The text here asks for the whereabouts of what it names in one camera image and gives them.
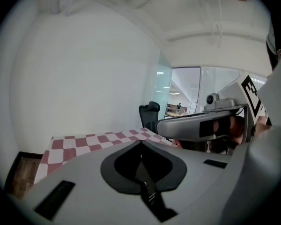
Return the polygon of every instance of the chair headrest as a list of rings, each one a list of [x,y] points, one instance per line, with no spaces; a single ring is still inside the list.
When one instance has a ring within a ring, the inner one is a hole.
[[[159,112],[160,110],[160,105],[156,102],[149,102],[149,106],[146,109],[147,112],[152,111],[152,112]]]

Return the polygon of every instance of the checkered tablecloth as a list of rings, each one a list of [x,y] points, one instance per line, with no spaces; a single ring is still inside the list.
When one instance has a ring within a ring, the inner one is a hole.
[[[52,137],[38,167],[34,183],[38,183],[72,158],[134,140],[151,140],[170,146],[172,144],[146,128],[119,133]]]

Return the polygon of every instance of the light fixture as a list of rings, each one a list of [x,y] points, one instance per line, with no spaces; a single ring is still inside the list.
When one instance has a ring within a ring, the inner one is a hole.
[[[257,82],[257,83],[261,83],[261,84],[265,84],[265,83],[266,83],[266,82],[264,82],[264,81],[257,80],[257,79],[255,79],[255,78],[251,78],[251,79],[252,79],[252,81]]]

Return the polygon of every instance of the dark baseboard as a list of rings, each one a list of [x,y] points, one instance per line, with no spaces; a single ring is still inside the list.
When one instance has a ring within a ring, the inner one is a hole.
[[[12,183],[14,179],[15,172],[17,170],[17,167],[20,163],[21,158],[32,158],[32,159],[42,159],[43,155],[42,154],[37,154],[37,153],[29,153],[29,152],[19,152],[18,155],[16,156],[5,181],[4,185],[4,192],[6,193],[11,193],[12,191]]]

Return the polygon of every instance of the chair backrest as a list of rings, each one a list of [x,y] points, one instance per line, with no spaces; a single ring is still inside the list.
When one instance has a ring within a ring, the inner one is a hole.
[[[140,106],[140,120],[143,128],[147,128],[150,131],[156,133],[155,124],[158,121],[158,112],[160,105],[156,102],[149,102],[149,105]]]

